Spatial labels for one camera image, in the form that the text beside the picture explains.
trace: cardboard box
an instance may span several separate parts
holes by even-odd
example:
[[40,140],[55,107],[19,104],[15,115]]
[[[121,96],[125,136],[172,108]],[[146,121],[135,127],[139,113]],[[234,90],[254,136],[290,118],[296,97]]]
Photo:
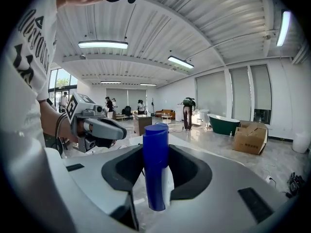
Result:
[[233,150],[261,154],[268,139],[268,129],[263,123],[241,121],[234,135]]

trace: corrugated metal ceiling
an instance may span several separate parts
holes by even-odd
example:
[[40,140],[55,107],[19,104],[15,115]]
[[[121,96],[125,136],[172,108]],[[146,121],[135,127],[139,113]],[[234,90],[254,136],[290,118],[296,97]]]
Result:
[[[274,26],[267,30],[265,6],[263,0],[137,0],[135,4],[122,0],[66,6],[58,13],[57,47],[64,57],[91,54],[99,60],[59,64],[78,79],[87,75],[97,75],[97,81],[99,77],[122,76],[122,81],[126,81],[129,76],[132,82],[161,84],[233,59],[242,61],[250,55],[263,58],[266,35],[271,36],[268,57],[294,57],[304,39],[296,21],[291,22],[284,46],[277,48],[283,7],[273,0]],[[129,47],[127,50],[78,47],[79,41],[96,39],[126,41]],[[100,59],[98,54],[131,56],[138,61],[109,60],[107,56]],[[189,61],[195,68],[172,65],[167,60],[170,55]],[[151,65],[140,64],[140,59],[150,61]],[[93,81],[88,80],[89,84],[96,83]]]

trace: green bathtub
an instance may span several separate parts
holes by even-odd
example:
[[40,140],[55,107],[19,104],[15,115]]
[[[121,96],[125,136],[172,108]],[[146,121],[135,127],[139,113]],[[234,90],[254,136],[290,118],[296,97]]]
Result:
[[218,134],[232,135],[235,134],[235,129],[240,125],[240,121],[214,114],[208,114],[209,122],[213,127],[213,131]]

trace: floor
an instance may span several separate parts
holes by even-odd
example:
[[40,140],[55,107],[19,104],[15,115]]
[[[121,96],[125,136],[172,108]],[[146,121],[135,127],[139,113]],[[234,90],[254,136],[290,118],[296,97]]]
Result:
[[[154,117],[153,124],[157,122],[161,122],[161,119]],[[119,123],[127,129],[127,137],[124,140],[117,141],[115,146],[110,149],[94,148],[87,155],[129,146],[129,139],[138,136],[134,133],[133,121],[120,121]],[[176,137],[215,154],[241,162],[263,179],[266,179],[268,175],[271,176],[276,182],[276,184],[272,182],[271,185],[275,186],[279,192],[288,191],[287,180],[292,172],[306,179],[308,154],[294,152],[290,142],[268,139],[263,153],[261,155],[252,155],[232,150],[233,137],[216,134],[212,129],[204,129],[202,126],[193,125],[191,131],[183,131],[183,123],[174,120],[169,124],[169,127],[170,133]],[[64,154],[66,157],[85,155],[74,149],[65,151]],[[161,215],[161,212],[154,212],[149,209],[142,175],[135,184],[133,193],[140,230],[143,232],[156,217]]]

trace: fluorescent light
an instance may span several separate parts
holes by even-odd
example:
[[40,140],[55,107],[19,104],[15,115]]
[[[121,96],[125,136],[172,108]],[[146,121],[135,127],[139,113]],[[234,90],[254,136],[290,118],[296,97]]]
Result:
[[80,41],[78,43],[81,49],[85,48],[117,48],[127,49],[128,43],[121,41]]
[[281,24],[281,30],[280,33],[278,35],[278,39],[276,42],[276,45],[278,47],[283,46],[288,28],[290,26],[290,21],[291,21],[291,12],[289,11],[284,11],[282,14],[282,24]]
[[141,83],[140,85],[146,85],[146,86],[156,86],[156,84],[153,84],[153,83]]
[[183,61],[183,60],[181,60],[181,59],[178,59],[178,58],[176,58],[176,57],[174,57],[174,56],[170,56],[170,57],[168,58],[168,60],[169,60],[169,61],[172,61],[172,62],[175,62],[175,63],[177,63],[177,64],[180,64],[180,65],[182,65],[182,66],[184,66],[184,67],[187,67],[187,68],[194,68],[193,65],[187,63],[186,61]]
[[120,81],[101,81],[101,83],[121,83]]

